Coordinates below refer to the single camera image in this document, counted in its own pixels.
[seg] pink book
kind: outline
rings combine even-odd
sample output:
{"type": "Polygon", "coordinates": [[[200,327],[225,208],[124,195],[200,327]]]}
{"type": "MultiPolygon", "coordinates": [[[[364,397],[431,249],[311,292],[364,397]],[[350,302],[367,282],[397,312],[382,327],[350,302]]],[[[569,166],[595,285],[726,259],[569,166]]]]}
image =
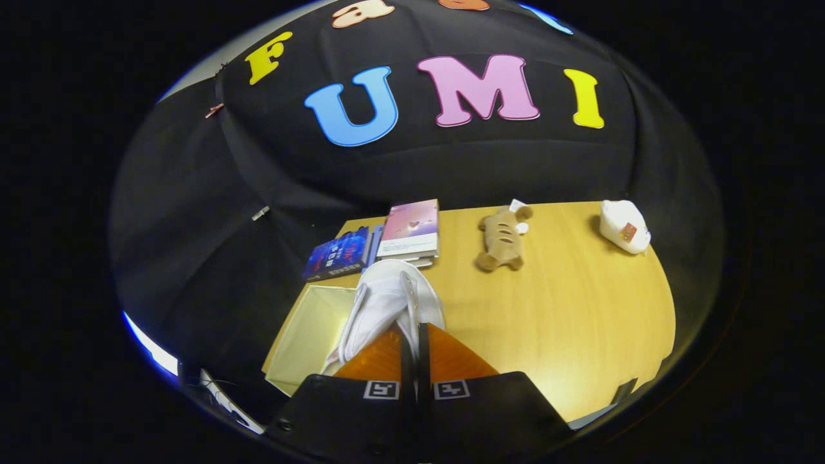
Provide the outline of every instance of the pink book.
{"type": "Polygon", "coordinates": [[[376,256],[405,260],[437,258],[438,200],[390,208],[376,256]]]}

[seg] foam letter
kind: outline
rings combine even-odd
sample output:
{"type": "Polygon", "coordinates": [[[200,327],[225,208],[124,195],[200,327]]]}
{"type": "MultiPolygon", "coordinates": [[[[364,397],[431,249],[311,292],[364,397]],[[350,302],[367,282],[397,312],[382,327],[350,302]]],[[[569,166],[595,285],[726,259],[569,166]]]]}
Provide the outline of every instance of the foam letter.
{"type": "Polygon", "coordinates": [[[596,78],[576,69],[565,69],[564,75],[573,81],[576,91],[578,111],[573,115],[573,122],[593,129],[605,126],[605,120],[599,116],[599,102],[596,100],[596,78]]]}
{"type": "Polygon", "coordinates": [[[339,97],[344,90],[340,83],[312,92],[304,100],[304,105],[315,111],[321,130],[330,142],[344,147],[369,144],[389,133],[398,121],[398,107],[387,84],[389,73],[388,66],[379,66],[362,71],[352,78],[352,83],[366,88],[375,108],[375,117],[366,124],[354,125],[350,122],[339,97]]]}
{"type": "Polygon", "coordinates": [[[438,0],[443,7],[450,10],[476,10],[483,11],[490,8],[484,0],[438,0]]]}
{"type": "Polygon", "coordinates": [[[263,47],[249,54],[247,61],[249,62],[249,67],[252,68],[252,77],[249,79],[249,85],[254,85],[264,76],[275,71],[275,68],[278,67],[278,62],[274,59],[284,53],[284,45],[280,42],[289,39],[291,36],[292,32],[284,32],[268,41],[263,47]]]}
{"type": "Polygon", "coordinates": [[[524,8],[526,10],[532,11],[536,16],[539,17],[539,19],[541,21],[544,21],[545,23],[547,23],[548,26],[550,26],[550,27],[552,27],[556,30],[562,31],[565,34],[570,34],[571,36],[573,35],[573,31],[570,31],[567,27],[564,27],[564,26],[560,25],[559,20],[556,19],[555,17],[552,17],[551,15],[549,15],[545,12],[542,12],[541,10],[537,10],[533,7],[528,7],[527,5],[522,5],[522,4],[519,3],[518,6],[524,8]]]}
{"type": "Polygon", "coordinates": [[[496,97],[502,94],[498,115],[503,119],[525,120],[539,117],[533,106],[522,68],[525,61],[509,54],[495,54],[487,61],[484,77],[479,78],[459,60],[451,56],[436,56],[418,63],[421,71],[430,74],[441,102],[441,114],[436,123],[443,127],[462,125],[473,119],[464,111],[459,93],[483,119],[493,115],[496,97]]]}
{"type": "Polygon", "coordinates": [[[332,27],[342,28],[358,24],[367,18],[382,17],[389,15],[395,7],[388,7],[381,0],[364,0],[364,2],[353,3],[349,7],[341,8],[332,14],[336,18],[332,22],[332,27]]]}

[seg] blue letter u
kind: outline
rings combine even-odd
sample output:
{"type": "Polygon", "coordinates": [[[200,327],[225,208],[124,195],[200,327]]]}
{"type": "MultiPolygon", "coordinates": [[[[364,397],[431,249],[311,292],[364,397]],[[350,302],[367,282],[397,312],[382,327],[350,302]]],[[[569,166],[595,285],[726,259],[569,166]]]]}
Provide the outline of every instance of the blue letter u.
{"type": "Polygon", "coordinates": [[[344,147],[369,144],[389,133],[398,121],[398,107],[395,106],[393,93],[387,84],[389,73],[388,66],[379,66],[362,71],[352,78],[352,83],[366,88],[375,108],[375,117],[366,124],[354,125],[350,122],[339,97],[344,90],[340,83],[312,92],[304,100],[304,105],[315,111],[321,130],[330,142],[344,147]]]}

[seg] black background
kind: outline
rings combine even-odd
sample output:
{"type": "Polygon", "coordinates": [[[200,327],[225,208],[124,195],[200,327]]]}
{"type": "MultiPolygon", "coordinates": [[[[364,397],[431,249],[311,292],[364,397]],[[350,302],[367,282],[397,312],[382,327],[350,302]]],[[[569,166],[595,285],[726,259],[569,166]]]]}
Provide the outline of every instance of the black background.
{"type": "MultiPolygon", "coordinates": [[[[636,63],[752,207],[750,285],[714,356],[595,456],[621,462],[815,459],[821,414],[814,320],[822,9],[720,2],[533,2],[636,63]]],[[[6,416],[13,462],[278,462],[165,384],[128,336],[107,270],[108,196],[120,154],[193,64],[297,3],[29,5],[6,53],[12,310],[20,372],[6,416]]]]}

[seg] tag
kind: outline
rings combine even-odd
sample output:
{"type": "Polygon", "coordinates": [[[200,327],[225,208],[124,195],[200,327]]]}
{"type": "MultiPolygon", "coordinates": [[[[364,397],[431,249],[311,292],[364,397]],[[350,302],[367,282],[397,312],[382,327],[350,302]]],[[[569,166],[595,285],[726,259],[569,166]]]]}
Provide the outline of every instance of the tag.
{"type": "Polygon", "coordinates": [[[522,206],[527,206],[527,204],[526,204],[526,203],[523,203],[523,202],[521,202],[521,201],[518,201],[517,199],[513,198],[512,203],[510,203],[510,211],[512,211],[512,212],[514,212],[514,213],[515,213],[515,212],[516,212],[516,211],[518,211],[518,210],[519,210],[519,208],[521,208],[522,206]]]}
{"type": "Polygon", "coordinates": [[[636,226],[630,223],[627,223],[625,227],[619,232],[619,236],[622,240],[627,243],[630,243],[630,240],[633,239],[633,236],[636,235],[636,226]]]}

